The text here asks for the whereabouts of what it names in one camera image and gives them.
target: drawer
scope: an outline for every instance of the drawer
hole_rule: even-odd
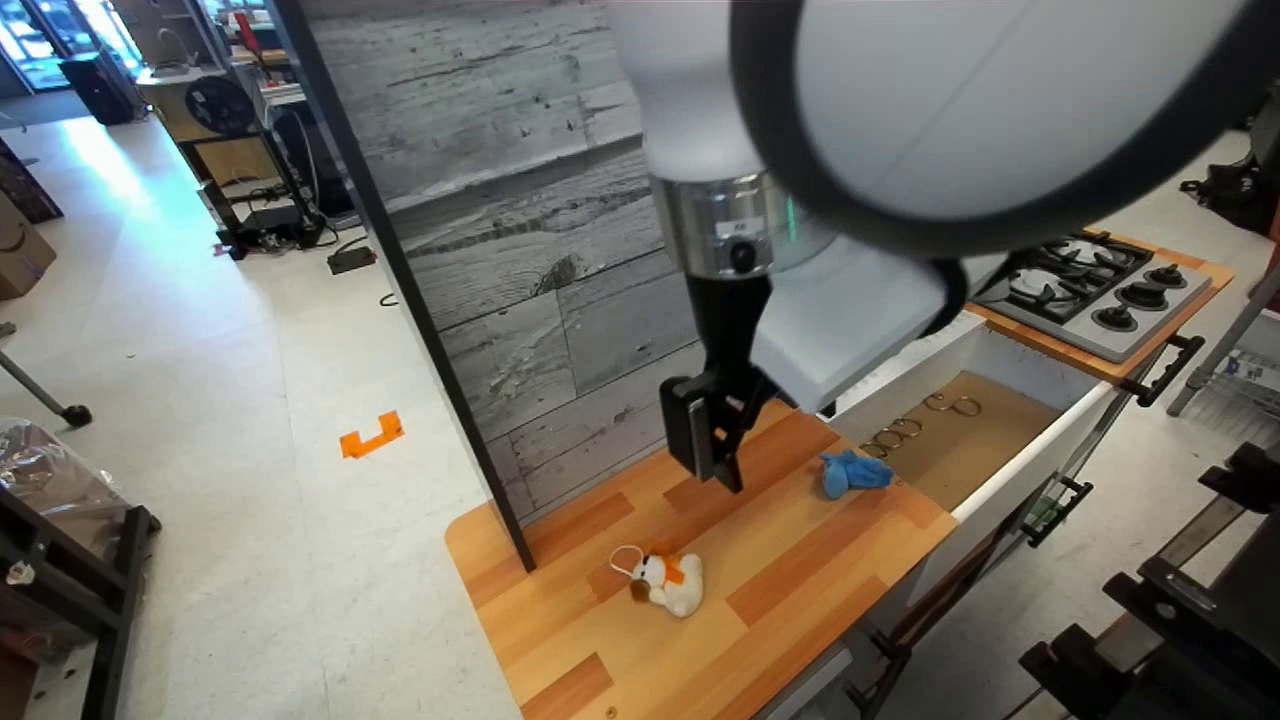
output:
[[[831,427],[957,516],[908,593],[917,605],[1098,427],[1116,388],[959,316],[853,393]]]

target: blue object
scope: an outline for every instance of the blue object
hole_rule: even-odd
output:
[[[894,470],[877,457],[856,457],[856,452],[826,457],[826,497],[828,501],[839,501],[861,490],[883,490],[883,483],[894,483]]]

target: stove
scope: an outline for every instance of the stove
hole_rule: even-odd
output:
[[[1112,236],[1073,232],[1010,258],[975,305],[1105,361],[1128,361],[1210,276]]]

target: concrete floor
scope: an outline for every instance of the concrete floor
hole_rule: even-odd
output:
[[[78,91],[42,91],[42,96],[0,100],[0,128],[57,125],[78,117],[90,117]]]
[[[151,120],[3,133],[64,206],[60,262],[3,305],[3,345],[96,423],[64,440],[163,521],[120,717],[517,717],[445,554],[451,516],[484,501],[474,452],[386,270],[327,276],[324,253],[211,258],[193,177]],[[1176,190],[1107,219],[1246,282],[1270,245]],[[1235,286],[1195,332],[1246,305]],[[42,411],[0,379],[0,408]],[[342,431],[398,408],[407,437],[342,459]],[[888,717],[1000,717],[1034,685],[1015,656],[1112,605],[1210,491],[1195,476],[1270,422],[1128,411],[1087,470],[1098,497],[1042,554],[1022,554],[923,650]]]

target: wooden countertop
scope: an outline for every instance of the wooden countertop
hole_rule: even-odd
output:
[[[957,521],[908,483],[822,501],[826,423],[768,408],[749,490],[657,452],[529,527],[524,571],[491,505],[447,527],[451,559],[524,717],[749,717],[835,646]],[[689,620],[631,602],[622,546],[702,554]]]
[[[1138,245],[1138,249],[1156,253],[1156,265],[1180,265],[1180,270],[1191,270],[1191,271],[1210,276],[1210,286],[1176,316],[1168,316],[1163,327],[1156,327],[1128,361],[1100,361],[1100,358],[1094,358],[1094,353],[1086,353],[1086,350],[1076,350],[1067,340],[1058,340],[1058,338],[1049,338],[1049,332],[1042,332],[1034,325],[1022,325],[1022,322],[1000,316],[1000,312],[981,309],[981,305],[970,305],[970,312],[986,316],[996,332],[1006,332],[1006,338],[1014,338],[1022,345],[1034,345],[1034,350],[1042,350],[1042,353],[1049,353],[1049,358],[1058,358],[1064,363],[1076,363],[1076,367],[1086,367],[1086,371],[1094,371],[1100,379],[1112,379],[1112,385],[1128,379],[1144,361],[1153,361],[1153,353],[1163,350],[1168,338],[1176,338],[1235,276],[1231,276],[1231,270],[1210,265],[1199,258],[1186,258],[1186,253],[1173,253],[1173,249],[1160,249],[1160,245],[1149,245],[1149,242],[1132,242],[1132,236],[1116,236],[1116,232],[1107,232],[1107,236],[1121,242],[1121,245]]]

